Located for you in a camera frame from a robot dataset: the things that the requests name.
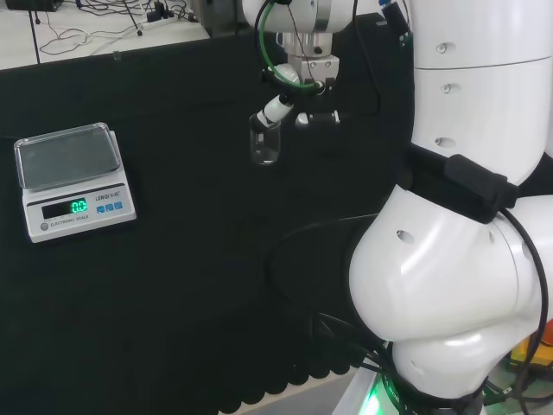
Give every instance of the electronic scale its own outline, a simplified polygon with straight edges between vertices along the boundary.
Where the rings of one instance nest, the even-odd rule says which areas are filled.
[[[25,138],[14,149],[33,242],[137,217],[117,140],[106,124]]]

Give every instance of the green led light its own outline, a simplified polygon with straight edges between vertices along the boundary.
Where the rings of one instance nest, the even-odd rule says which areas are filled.
[[[380,413],[380,403],[378,402],[377,395],[372,392],[366,397],[359,415],[378,415]]]

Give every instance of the scale display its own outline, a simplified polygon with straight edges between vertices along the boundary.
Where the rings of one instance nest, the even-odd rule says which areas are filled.
[[[63,201],[62,203],[55,203],[54,205],[48,205],[42,207],[42,216],[44,219],[52,219],[64,214],[80,214],[88,210],[88,204],[84,197],[75,199],[74,201]]]

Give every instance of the black strap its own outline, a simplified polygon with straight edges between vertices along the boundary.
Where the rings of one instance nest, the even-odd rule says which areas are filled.
[[[405,190],[480,223],[514,208],[518,187],[462,155],[441,156],[411,144],[398,181]]]

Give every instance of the orange object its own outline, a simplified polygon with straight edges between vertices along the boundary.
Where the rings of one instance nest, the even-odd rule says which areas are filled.
[[[511,359],[514,361],[524,361],[528,353],[528,343],[530,339],[524,340],[516,346],[511,352]],[[533,365],[548,366],[553,361],[553,324],[548,324],[546,335],[543,337],[543,344],[539,347],[532,359]]]
[[[553,321],[547,323],[545,335],[543,335],[543,342],[548,346],[553,346]]]

